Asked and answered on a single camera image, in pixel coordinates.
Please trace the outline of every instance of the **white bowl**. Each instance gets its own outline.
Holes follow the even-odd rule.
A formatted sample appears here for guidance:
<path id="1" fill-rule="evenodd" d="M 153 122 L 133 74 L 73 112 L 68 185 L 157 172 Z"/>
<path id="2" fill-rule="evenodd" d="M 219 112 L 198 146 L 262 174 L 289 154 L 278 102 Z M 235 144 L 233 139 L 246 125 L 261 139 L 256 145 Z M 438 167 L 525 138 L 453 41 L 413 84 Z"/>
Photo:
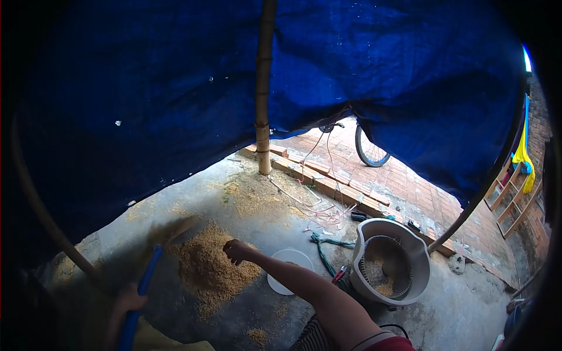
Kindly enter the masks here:
<path id="1" fill-rule="evenodd" d="M 300 251 L 296 251 L 293 249 L 285 249 L 285 250 L 277 251 L 271 257 L 284 262 L 292 262 L 308 270 L 314 271 L 312 267 L 312 262 L 310 261 L 308 256 Z M 268 283 L 269 286 L 271 286 L 271 288 L 276 293 L 279 293 L 281 295 L 294 295 L 292 291 L 285 288 L 283 284 L 278 282 L 275 278 L 273 278 L 269 274 L 268 274 Z"/>

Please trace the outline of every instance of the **brick pavement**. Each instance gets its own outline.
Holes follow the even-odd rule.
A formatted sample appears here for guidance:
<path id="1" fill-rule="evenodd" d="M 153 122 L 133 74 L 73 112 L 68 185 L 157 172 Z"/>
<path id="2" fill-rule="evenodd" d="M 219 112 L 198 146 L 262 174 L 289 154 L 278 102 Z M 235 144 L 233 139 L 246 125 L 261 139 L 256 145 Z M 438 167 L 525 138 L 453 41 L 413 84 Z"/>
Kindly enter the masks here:
<path id="1" fill-rule="evenodd" d="M 421 178 L 394 157 L 379 168 L 365 166 L 355 150 L 355 119 L 346 118 L 341 123 L 345 128 L 335 127 L 329 140 L 328 134 L 324 134 L 307 159 L 332 164 L 336 173 L 390 197 L 391 206 L 400 206 L 404 216 L 421 223 L 422 230 L 431 228 L 436 236 L 443 234 L 462 211 L 457 199 Z M 288 148 L 289 153 L 305 156 L 322 134 L 316 128 L 289 139 L 272 140 L 272 143 Z M 513 252 L 501 236 L 496 218 L 484 201 L 478 204 L 451 239 L 457 252 L 463 249 L 470 251 L 475 261 L 480 259 L 487 268 L 498 269 L 511 286 L 518 284 Z"/>

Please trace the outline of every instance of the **bicycle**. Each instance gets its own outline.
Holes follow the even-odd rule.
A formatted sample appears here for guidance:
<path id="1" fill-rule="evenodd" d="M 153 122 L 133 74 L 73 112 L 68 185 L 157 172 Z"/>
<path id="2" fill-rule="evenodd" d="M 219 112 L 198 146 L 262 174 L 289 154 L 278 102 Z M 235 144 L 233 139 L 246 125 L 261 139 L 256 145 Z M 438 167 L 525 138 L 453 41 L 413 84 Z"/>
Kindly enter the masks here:
<path id="1" fill-rule="evenodd" d="M 333 123 L 319 127 L 322 133 L 329 133 L 335 126 L 345 128 L 341 123 Z M 369 141 L 365 131 L 357 123 L 355 129 L 355 149 L 359 159 L 369 167 L 380 167 L 390 159 L 390 154 Z"/>

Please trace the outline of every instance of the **yellow fabric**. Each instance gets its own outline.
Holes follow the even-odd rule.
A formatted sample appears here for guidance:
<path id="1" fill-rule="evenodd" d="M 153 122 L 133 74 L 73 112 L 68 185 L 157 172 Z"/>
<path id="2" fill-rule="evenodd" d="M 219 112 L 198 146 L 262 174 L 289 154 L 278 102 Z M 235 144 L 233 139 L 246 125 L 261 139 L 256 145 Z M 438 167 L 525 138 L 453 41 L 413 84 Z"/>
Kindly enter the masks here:
<path id="1" fill-rule="evenodd" d="M 527 120 L 525 120 L 525 124 L 523 125 L 523 132 L 521 133 L 521 140 L 519 141 L 519 146 L 517 147 L 517 151 L 513 156 L 513 163 L 519 162 L 529 162 L 531 165 L 531 174 L 527 178 L 527 181 L 523 185 L 523 192 L 528 194 L 533 190 L 533 183 L 534 183 L 534 166 L 533 162 L 527 155 L 527 148 L 525 147 L 525 140 L 527 139 Z"/>
<path id="2" fill-rule="evenodd" d="M 208 341 L 182 344 L 154 329 L 144 318 L 139 318 L 133 341 L 134 351 L 215 351 Z"/>

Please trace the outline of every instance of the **bicycle wheel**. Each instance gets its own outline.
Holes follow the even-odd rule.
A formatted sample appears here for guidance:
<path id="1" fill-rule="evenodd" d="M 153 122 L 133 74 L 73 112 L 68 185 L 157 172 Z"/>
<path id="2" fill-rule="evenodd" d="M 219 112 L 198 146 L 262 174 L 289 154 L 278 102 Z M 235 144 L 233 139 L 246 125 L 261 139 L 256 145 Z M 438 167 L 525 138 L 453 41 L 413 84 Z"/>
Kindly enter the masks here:
<path id="1" fill-rule="evenodd" d="M 369 167 L 380 167 L 390 158 L 388 152 L 369 141 L 360 125 L 355 130 L 355 149 L 361 161 Z"/>

